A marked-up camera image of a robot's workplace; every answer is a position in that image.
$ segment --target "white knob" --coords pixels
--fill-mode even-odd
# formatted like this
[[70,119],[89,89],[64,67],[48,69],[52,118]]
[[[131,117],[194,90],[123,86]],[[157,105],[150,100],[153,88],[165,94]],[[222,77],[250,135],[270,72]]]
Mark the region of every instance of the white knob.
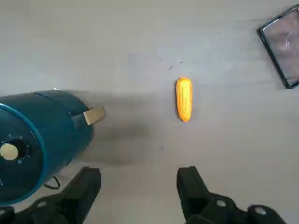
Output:
[[19,150],[16,146],[6,143],[0,147],[0,155],[5,160],[15,160],[19,155]]

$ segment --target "black frame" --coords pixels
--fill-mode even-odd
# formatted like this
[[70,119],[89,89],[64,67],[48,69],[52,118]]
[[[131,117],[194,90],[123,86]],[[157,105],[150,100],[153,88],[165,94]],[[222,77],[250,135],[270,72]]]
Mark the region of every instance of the black frame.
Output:
[[270,58],[271,58],[271,60],[274,63],[274,66],[275,66],[277,72],[279,73],[279,75],[280,75],[280,77],[281,77],[281,79],[282,79],[282,81],[283,81],[283,83],[284,83],[284,85],[287,89],[293,89],[294,87],[296,87],[299,84],[299,79],[297,81],[291,83],[291,84],[288,83],[288,81],[285,78],[285,75],[284,75],[284,73],[283,73],[283,71],[282,71],[282,69],[281,69],[281,67],[280,67],[280,65],[279,65],[272,49],[271,49],[271,47],[270,47],[270,44],[267,41],[267,37],[264,34],[263,29],[266,28],[267,26],[269,26],[271,23],[275,22],[276,20],[279,20],[279,19],[283,18],[284,16],[288,15],[289,13],[291,13],[292,11],[298,10],[298,9],[299,9],[299,4],[289,8],[288,10],[286,10],[285,12],[280,14],[279,16],[275,17],[273,20],[269,21],[268,23],[262,25],[259,29],[257,29],[257,33],[258,33],[259,37],[261,38],[261,40],[262,40],[262,42],[263,42]]

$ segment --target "power cord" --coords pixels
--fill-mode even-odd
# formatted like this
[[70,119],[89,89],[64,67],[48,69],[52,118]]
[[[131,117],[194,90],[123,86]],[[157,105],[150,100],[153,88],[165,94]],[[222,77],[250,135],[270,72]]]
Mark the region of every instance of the power cord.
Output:
[[60,182],[59,180],[57,179],[57,177],[53,176],[54,180],[56,181],[57,183],[57,187],[53,187],[53,186],[50,186],[48,184],[44,184],[44,187],[48,188],[48,189],[51,189],[51,190],[58,190],[60,188]]

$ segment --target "table surface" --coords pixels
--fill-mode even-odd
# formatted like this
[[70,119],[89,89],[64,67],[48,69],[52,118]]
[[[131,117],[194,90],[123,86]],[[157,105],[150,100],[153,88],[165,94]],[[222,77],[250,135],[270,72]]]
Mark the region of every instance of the table surface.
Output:
[[[94,141],[60,174],[101,168],[86,223],[184,223],[176,172],[194,165],[211,191],[294,224],[299,88],[284,88],[256,29],[295,3],[3,0],[0,94],[56,88],[105,106]],[[187,124],[176,114],[179,77],[193,82]]]

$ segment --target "blue cylindrical appliance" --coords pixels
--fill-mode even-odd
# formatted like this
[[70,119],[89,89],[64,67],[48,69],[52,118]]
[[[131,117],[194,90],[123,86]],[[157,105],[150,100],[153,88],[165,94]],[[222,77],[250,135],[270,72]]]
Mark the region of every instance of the blue cylindrical appliance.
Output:
[[[29,197],[84,151],[93,137],[87,110],[64,91],[0,98],[0,205]],[[5,158],[7,148],[16,151],[12,158]]]

